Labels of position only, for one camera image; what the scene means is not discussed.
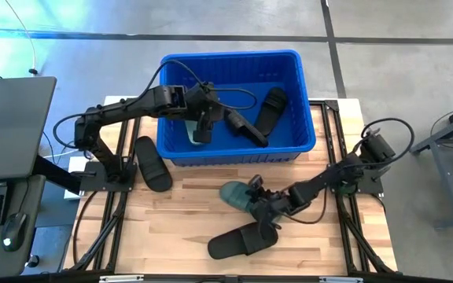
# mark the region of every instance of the wooden tabletop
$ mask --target wooden tabletop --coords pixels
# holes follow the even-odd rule
[[[113,103],[120,97],[107,97]],[[345,141],[348,149],[359,140],[363,117],[356,99],[338,100]],[[138,172],[134,189],[129,193],[120,251],[116,265],[118,274],[238,274],[238,275],[341,275],[346,274],[341,233],[334,197],[328,196],[326,214],[315,225],[304,225],[281,219],[278,243],[250,256],[238,255],[228,259],[211,259],[208,241],[234,228],[252,222],[251,215],[240,212],[219,199],[219,188],[226,182],[247,182],[260,174],[267,189],[282,189],[295,181],[312,178],[328,164],[322,116],[311,108],[317,142],[309,153],[302,153],[289,163],[237,164],[204,167],[176,167],[166,160],[174,186],[165,193],[149,190]],[[332,116],[335,144],[336,132]],[[101,136],[115,151],[120,125],[103,127]],[[142,119],[139,135],[156,141],[157,120]],[[127,151],[130,135],[127,135]],[[98,193],[80,223],[78,256],[90,247],[99,233],[107,193]],[[83,197],[79,209],[83,206]],[[396,269],[389,229],[382,206],[369,195],[358,195],[363,232],[384,262]],[[312,205],[298,214],[299,219],[316,219],[323,205],[323,192]],[[355,264],[359,265],[357,244],[351,236]],[[105,249],[105,266],[109,257],[111,238]],[[72,244],[64,267],[72,266]]]

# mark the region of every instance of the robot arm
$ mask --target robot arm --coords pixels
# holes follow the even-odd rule
[[[361,154],[355,152],[361,147]],[[292,216],[303,211],[318,197],[319,192],[333,188],[335,193],[345,195],[355,193],[357,184],[364,178],[365,170],[381,170],[396,160],[395,153],[377,133],[370,133],[363,138],[342,161],[331,164],[324,172],[312,179],[295,182],[289,187],[271,192],[263,187],[263,179],[256,175],[249,182],[247,194],[250,197],[249,213],[256,220],[223,235],[211,239],[208,243],[209,255],[213,259],[223,259],[232,255],[250,255],[277,243],[277,230],[281,227],[275,223],[281,216],[294,219]],[[339,202],[339,213],[346,218],[346,225],[354,233],[359,244],[368,251],[367,255],[373,265],[381,270],[390,272],[375,255],[364,237],[355,228],[350,215]]]
[[[212,83],[197,84],[189,90],[184,86],[156,86],[137,98],[88,108],[75,122],[75,147],[94,154],[105,168],[107,182],[123,182],[122,158],[102,141],[101,128],[141,116],[187,119],[198,122],[194,141],[209,143],[213,123],[223,118],[223,107],[212,88]]]

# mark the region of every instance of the gray floor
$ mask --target gray floor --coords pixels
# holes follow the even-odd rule
[[[12,2],[28,27],[41,31],[326,35],[319,0],[106,0],[102,6],[95,0]],[[20,28],[3,4],[0,28]],[[453,38],[453,0],[329,0],[329,4],[336,36]],[[337,97],[325,42],[41,39],[35,45],[41,74],[58,78],[48,133],[61,117],[102,103],[104,96],[137,94],[169,53],[294,49],[304,62],[309,97]],[[403,118],[420,141],[434,120],[453,110],[453,45],[338,44],[337,49],[347,97],[360,99],[365,122]],[[26,76],[30,64],[27,41],[0,39],[0,75]],[[387,123],[381,129],[398,151],[404,147],[407,134],[402,127]],[[60,135],[71,140],[71,124]],[[61,151],[55,141],[53,145]],[[67,164],[67,158],[61,164]],[[453,229],[433,229],[436,220],[451,217],[451,208],[431,155],[404,157],[393,164],[383,183],[400,271],[453,279]]]

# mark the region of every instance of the computer mouse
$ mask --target computer mouse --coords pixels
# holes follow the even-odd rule
[[[1,231],[3,249],[15,252],[24,242],[24,227],[28,215],[23,212],[12,214],[8,217]]]

